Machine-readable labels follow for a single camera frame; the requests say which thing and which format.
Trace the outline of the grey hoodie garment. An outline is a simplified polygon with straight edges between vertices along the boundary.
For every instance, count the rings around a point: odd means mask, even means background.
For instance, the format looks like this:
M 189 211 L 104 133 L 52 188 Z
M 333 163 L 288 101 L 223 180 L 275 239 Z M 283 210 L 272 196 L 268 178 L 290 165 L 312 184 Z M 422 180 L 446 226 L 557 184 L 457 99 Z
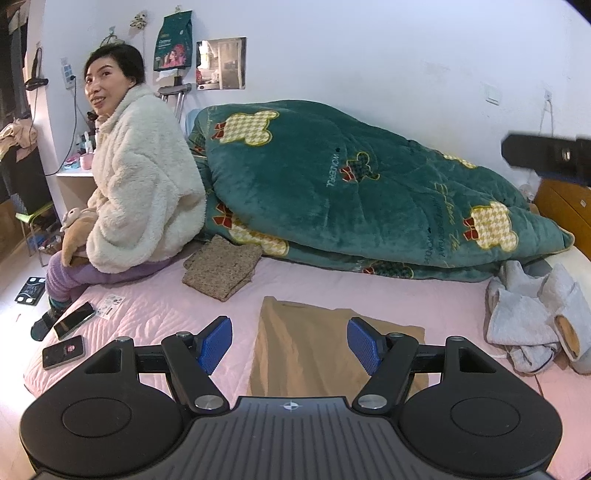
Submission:
M 535 375 L 563 352 L 575 372 L 590 373 L 590 305 L 563 265 L 532 276 L 520 262 L 508 261 L 486 298 L 485 339 L 507 351 L 517 372 Z

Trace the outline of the wooden headboard cabinet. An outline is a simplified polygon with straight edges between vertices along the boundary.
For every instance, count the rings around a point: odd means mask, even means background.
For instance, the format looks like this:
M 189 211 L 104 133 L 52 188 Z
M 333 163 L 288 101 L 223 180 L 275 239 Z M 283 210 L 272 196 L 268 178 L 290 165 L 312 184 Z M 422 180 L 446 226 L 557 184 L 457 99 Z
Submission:
M 591 189 L 544 179 L 536 194 L 540 213 L 575 236 L 575 246 L 587 258 L 591 253 Z

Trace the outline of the green poster bag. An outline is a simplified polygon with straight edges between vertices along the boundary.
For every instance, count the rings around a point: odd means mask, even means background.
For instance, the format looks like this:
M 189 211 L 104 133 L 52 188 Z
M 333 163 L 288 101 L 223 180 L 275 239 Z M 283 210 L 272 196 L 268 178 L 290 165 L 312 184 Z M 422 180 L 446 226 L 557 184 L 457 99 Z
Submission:
M 153 70 L 162 72 L 189 68 L 192 50 L 192 11 L 178 11 L 165 16 L 155 42 Z

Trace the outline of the white wall switch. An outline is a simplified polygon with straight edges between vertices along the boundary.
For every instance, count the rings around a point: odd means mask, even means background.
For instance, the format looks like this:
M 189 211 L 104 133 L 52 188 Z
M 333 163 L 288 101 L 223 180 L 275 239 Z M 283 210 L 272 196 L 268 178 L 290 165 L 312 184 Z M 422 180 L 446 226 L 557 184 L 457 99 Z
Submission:
M 499 106 L 502 100 L 502 93 L 496 87 L 485 84 L 484 85 L 485 101 L 491 105 Z

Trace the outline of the white sticker card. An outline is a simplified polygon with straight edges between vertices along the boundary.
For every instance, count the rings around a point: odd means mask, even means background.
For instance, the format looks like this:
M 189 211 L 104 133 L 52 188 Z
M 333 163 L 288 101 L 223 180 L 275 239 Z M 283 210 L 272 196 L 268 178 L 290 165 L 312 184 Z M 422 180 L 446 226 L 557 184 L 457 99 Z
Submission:
M 105 320 L 111 319 L 119 310 L 125 298 L 115 294 L 103 297 L 95 307 L 96 316 Z

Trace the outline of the tan t-shirt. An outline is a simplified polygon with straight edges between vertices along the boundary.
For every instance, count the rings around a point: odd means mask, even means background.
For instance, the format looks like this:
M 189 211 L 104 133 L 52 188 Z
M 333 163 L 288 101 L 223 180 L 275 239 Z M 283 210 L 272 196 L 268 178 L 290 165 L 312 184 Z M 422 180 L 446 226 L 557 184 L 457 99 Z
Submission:
M 264 298 L 247 394 L 344 396 L 352 402 L 369 381 L 346 341 L 346 326 L 356 315 L 351 309 Z

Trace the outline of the black smartphone on bed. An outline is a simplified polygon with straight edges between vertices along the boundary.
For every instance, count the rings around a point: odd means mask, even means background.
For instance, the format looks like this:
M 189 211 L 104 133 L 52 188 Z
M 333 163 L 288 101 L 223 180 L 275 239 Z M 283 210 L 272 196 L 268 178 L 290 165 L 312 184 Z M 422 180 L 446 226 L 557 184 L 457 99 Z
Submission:
M 83 323 L 88 321 L 95 315 L 95 309 L 91 303 L 85 302 L 72 313 L 60 319 L 54 326 L 53 330 L 58 340 L 65 339 L 68 335 L 74 332 Z

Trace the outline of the white bedside shelf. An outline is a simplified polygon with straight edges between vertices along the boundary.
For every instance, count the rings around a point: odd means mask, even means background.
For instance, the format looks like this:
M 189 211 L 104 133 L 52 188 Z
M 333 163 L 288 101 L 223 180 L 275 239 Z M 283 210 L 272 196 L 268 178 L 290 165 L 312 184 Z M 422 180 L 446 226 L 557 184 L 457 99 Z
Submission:
M 56 180 L 67 210 L 85 207 L 96 189 L 91 171 L 81 167 L 58 172 Z

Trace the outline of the green plush quilt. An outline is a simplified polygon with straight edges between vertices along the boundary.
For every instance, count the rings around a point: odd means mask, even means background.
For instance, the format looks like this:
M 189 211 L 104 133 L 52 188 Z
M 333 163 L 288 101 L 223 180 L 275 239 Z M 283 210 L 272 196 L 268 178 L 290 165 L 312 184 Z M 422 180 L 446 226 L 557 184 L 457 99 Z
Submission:
M 204 235 L 276 259 L 480 282 L 575 242 L 498 173 L 325 104 L 207 107 L 187 142 L 206 191 Z

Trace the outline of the woman in white fleece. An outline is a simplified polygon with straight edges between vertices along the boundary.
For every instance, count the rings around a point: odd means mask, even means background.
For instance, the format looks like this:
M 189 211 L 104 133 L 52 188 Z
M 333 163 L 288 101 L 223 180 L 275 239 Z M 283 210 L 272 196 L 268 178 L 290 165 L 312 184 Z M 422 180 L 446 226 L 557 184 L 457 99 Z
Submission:
M 97 116 L 96 189 L 87 202 L 96 220 L 81 260 L 50 258 L 49 309 L 31 328 L 35 341 L 87 287 L 160 271 L 204 227 L 204 182 L 173 112 L 146 84 L 140 52 L 125 43 L 98 48 L 85 64 L 84 85 Z

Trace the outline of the smartphone with red icon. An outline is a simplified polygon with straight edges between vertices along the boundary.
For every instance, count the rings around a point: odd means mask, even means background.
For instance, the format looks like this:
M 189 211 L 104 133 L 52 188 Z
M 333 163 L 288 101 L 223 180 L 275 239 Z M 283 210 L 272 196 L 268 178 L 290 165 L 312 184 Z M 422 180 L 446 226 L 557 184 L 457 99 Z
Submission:
M 84 355 L 84 339 L 77 335 L 44 348 L 41 355 L 42 368 L 51 370 L 83 358 Z

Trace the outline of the brown knitted folded garment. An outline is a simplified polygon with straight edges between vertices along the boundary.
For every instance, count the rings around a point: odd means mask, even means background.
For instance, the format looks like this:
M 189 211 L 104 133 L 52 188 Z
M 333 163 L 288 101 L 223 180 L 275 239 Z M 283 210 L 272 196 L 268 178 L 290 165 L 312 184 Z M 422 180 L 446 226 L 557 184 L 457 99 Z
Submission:
M 221 236 L 201 246 L 184 263 L 184 285 L 225 302 L 252 281 L 263 249 L 256 244 L 235 245 Z

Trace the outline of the plush toy bear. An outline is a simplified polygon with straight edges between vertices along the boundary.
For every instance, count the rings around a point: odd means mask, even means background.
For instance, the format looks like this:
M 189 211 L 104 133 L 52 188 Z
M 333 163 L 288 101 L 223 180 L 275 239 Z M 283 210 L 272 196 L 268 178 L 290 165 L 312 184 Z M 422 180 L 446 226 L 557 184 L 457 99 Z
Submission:
M 86 242 L 97 218 L 98 214 L 92 208 L 73 208 L 65 214 L 60 229 L 63 234 L 61 264 L 64 267 L 88 262 Z

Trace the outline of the wall photo picture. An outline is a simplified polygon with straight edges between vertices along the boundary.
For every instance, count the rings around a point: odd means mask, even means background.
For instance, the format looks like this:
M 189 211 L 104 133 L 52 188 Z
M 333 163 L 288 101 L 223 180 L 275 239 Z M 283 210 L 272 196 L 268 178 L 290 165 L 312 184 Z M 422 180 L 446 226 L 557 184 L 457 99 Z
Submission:
M 200 41 L 197 43 L 197 89 L 245 89 L 245 65 L 245 37 Z

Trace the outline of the pink quilted bedspread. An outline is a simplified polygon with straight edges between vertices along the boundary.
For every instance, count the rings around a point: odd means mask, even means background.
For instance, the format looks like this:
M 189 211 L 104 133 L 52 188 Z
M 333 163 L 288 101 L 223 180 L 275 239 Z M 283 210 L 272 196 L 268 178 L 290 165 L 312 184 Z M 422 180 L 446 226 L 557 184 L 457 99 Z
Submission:
M 403 280 L 263 258 L 256 265 L 252 281 L 226 302 L 219 302 L 181 281 L 185 272 L 183 261 L 189 255 L 184 253 L 176 262 L 142 281 L 85 290 L 68 314 L 85 302 L 98 309 L 109 295 L 123 298 L 110 316 L 95 316 L 74 332 L 84 338 L 85 358 L 117 337 L 131 337 L 136 345 L 159 344 L 178 331 L 197 333 L 218 316 L 228 316 L 233 341 L 212 380 L 233 406 L 236 398 L 246 395 L 249 389 L 259 312 L 263 298 L 270 296 L 329 310 L 353 310 L 359 316 L 401 326 L 423 327 L 425 341 L 431 345 L 442 345 L 452 335 L 463 336 L 513 373 L 504 351 L 484 338 L 488 280 Z M 24 385 L 34 397 L 85 359 L 46 371 L 39 355 L 24 370 Z M 543 396 L 562 419 L 563 436 L 549 468 L 551 474 L 557 479 L 582 479 L 590 473 L 590 375 L 575 373 L 564 355 L 556 360 L 537 377 L 521 379 L 538 393 L 541 387 Z

